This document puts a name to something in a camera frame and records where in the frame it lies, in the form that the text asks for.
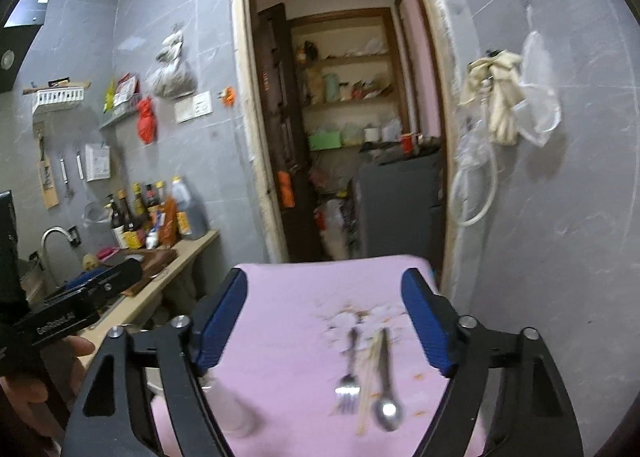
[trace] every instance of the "dark wooden door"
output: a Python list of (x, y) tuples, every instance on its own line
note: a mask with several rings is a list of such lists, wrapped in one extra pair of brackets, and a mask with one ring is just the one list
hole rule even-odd
[(316, 195), (308, 178), (311, 158), (284, 4), (258, 14), (254, 46), (264, 130), (289, 260), (317, 262), (324, 259), (323, 249), (314, 221)]

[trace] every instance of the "red plastic bag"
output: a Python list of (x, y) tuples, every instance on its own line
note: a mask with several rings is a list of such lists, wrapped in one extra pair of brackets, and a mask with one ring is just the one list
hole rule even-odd
[(138, 119), (138, 136), (145, 142), (145, 145), (148, 145), (156, 138), (157, 122), (151, 103), (151, 98), (147, 96), (136, 105), (140, 112), (140, 118)]

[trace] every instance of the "pink wall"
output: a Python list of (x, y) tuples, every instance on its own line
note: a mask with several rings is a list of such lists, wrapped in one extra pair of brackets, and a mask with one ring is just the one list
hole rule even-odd
[(440, 115), (438, 96), (433, 74), (431, 49), (424, 31), (424, 21), (418, 0), (402, 0), (400, 18), (408, 43), (408, 54), (414, 69), (418, 109), (422, 133), (429, 136), (440, 135)]

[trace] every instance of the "green box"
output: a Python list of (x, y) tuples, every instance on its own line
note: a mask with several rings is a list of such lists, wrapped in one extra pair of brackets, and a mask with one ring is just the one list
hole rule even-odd
[(340, 132), (316, 132), (309, 136), (310, 150), (330, 150), (331, 148), (340, 148)]

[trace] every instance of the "human hand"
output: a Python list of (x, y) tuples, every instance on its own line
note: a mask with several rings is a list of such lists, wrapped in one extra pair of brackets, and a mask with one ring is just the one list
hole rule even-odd
[[(77, 395), (84, 379), (84, 367), (78, 357), (88, 356), (95, 351), (95, 345), (79, 336), (68, 336), (65, 342), (71, 345), (76, 355), (76, 360), (71, 368), (69, 386)], [(55, 428), (49, 426), (43, 420), (38, 419), (32, 412), (30, 403), (44, 403), (49, 397), (47, 388), (39, 379), (29, 376), (0, 377), (0, 385), (4, 393), (14, 407), (15, 413), (27, 425), (45, 437), (53, 437)]]

